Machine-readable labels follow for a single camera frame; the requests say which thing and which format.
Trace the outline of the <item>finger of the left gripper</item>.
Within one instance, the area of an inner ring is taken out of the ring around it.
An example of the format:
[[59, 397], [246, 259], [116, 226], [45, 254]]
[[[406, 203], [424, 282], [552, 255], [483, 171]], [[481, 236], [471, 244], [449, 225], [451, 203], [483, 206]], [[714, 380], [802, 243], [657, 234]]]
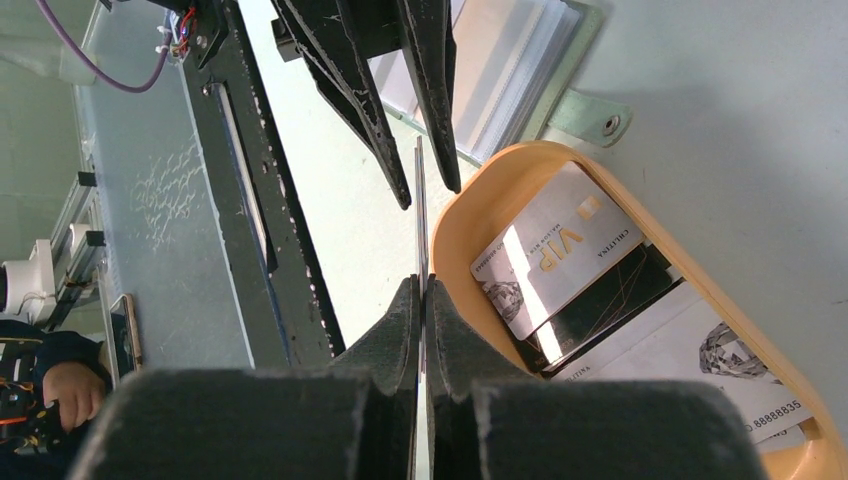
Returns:
[[407, 70], [437, 167], [445, 187], [459, 193], [462, 181], [452, 122], [457, 48], [451, 3], [399, 0], [396, 11]]
[[347, 1], [276, 1], [319, 93], [373, 153], [397, 203], [412, 199], [395, 137]]

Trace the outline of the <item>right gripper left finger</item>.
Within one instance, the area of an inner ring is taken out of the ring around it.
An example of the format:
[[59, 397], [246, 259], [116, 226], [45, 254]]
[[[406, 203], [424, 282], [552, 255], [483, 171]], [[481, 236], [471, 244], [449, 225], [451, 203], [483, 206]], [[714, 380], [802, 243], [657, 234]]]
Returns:
[[147, 369], [94, 422], [72, 479], [410, 479], [420, 280], [322, 368]]

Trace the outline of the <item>operator hand in background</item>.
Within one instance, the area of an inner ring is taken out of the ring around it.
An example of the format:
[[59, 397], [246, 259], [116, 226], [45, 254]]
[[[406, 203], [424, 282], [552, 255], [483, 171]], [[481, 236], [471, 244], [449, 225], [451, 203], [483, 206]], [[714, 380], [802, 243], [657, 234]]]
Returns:
[[99, 413], [106, 394], [104, 381], [78, 362], [63, 362], [51, 367], [42, 385], [44, 402], [58, 403], [60, 425], [67, 433], [92, 420]]

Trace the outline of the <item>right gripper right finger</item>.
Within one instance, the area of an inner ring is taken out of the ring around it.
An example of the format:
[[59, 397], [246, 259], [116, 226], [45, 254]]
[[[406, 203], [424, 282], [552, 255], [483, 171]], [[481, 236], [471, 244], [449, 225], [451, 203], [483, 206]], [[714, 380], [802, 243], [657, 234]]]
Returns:
[[545, 382], [425, 297], [435, 479], [763, 479], [742, 419], [692, 381]]

